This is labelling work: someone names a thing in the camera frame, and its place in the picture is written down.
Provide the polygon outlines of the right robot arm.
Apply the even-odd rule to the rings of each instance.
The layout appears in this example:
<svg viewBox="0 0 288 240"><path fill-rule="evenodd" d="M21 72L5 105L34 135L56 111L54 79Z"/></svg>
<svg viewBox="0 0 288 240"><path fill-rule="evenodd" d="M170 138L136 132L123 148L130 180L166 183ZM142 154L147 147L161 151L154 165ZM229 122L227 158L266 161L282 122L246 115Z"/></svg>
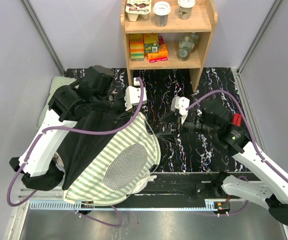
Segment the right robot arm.
<svg viewBox="0 0 288 240"><path fill-rule="evenodd" d="M185 109L188 104L185 97L173 99L171 111L159 120L173 123L162 136L174 142L178 133L206 135L227 156L247 166L263 182L259 185L220 172L210 183L196 184L197 197L237 196L263 207L274 219L288 226L288 174L251 140L246 130L233 124L229 111L215 99L206 101L201 115L194 118L188 116Z"/></svg>

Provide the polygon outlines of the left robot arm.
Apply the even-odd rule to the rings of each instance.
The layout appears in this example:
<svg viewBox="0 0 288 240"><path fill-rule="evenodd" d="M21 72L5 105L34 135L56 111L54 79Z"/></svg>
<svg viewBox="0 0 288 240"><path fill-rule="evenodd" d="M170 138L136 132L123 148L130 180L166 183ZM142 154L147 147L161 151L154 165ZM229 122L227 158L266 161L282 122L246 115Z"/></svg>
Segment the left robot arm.
<svg viewBox="0 0 288 240"><path fill-rule="evenodd" d="M59 185L64 172L52 159L55 152L76 124L91 113L122 114L125 112L125 92L112 91L115 73L95 65L72 83L65 83L50 95L44 121L27 151L13 157L9 164L26 188L49 191Z"/></svg>

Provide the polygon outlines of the green striped pet tent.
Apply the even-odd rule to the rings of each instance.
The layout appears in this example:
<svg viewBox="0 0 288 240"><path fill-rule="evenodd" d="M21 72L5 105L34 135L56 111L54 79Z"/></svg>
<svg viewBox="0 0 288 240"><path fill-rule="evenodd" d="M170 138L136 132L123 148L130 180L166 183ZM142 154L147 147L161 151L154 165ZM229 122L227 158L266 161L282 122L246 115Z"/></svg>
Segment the green striped pet tent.
<svg viewBox="0 0 288 240"><path fill-rule="evenodd" d="M146 117L139 113L119 131L63 191L63 200L74 204L90 201L94 206L111 206L143 190L156 176L150 169L159 165L161 150L157 137L146 129Z"/></svg>

